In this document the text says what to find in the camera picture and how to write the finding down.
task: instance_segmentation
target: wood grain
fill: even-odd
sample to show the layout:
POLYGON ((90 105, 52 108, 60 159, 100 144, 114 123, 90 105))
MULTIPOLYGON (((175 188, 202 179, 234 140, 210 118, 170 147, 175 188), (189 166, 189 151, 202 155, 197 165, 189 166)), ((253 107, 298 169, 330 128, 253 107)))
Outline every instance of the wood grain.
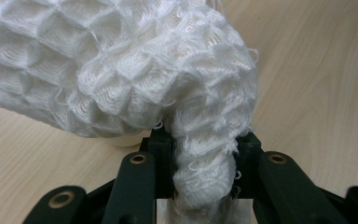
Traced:
MULTIPOLYGON (((292 156, 341 196, 358 185, 358 0, 226 0, 224 11, 257 49, 253 125, 265 150, 292 156)), ((0 108, 0 223, 21 223, 46 192, 114 178, 124 155, 0 108)))

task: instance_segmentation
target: white textile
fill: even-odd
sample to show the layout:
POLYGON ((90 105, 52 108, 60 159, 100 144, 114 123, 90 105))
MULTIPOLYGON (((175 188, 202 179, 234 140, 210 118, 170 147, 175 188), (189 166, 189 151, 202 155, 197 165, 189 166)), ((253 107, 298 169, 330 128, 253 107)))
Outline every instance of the white textile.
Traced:
POLYGON ((202 0, 0 0, 0 106, 88 137, 177 142, 176 223, 221 223, 255 64, 202 0))

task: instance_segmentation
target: cloth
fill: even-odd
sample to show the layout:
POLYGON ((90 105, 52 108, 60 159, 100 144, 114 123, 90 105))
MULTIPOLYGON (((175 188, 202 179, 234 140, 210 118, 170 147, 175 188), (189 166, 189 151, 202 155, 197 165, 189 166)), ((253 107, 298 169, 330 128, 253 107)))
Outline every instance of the cloth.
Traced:
POLYGON ((255 97, 249 50, 206 1, 0 0, 0 106, 87 137, 163 123, 172 222, 222 222, 255 97))

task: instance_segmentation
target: wooden table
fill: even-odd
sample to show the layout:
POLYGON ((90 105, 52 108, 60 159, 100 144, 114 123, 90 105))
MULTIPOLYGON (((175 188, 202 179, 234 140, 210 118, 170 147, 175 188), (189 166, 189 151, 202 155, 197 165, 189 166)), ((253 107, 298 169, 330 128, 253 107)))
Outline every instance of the wooden table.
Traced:
MULTIPOLYGON (((254 128, 265 150, 292 156, 320 187, 358 185, 358 0, 226 0, 257 49, 254 128)), ((21 223, 45 193, 114 178, 135 147, 86 139, 0 108, 0 224, 21 223)))

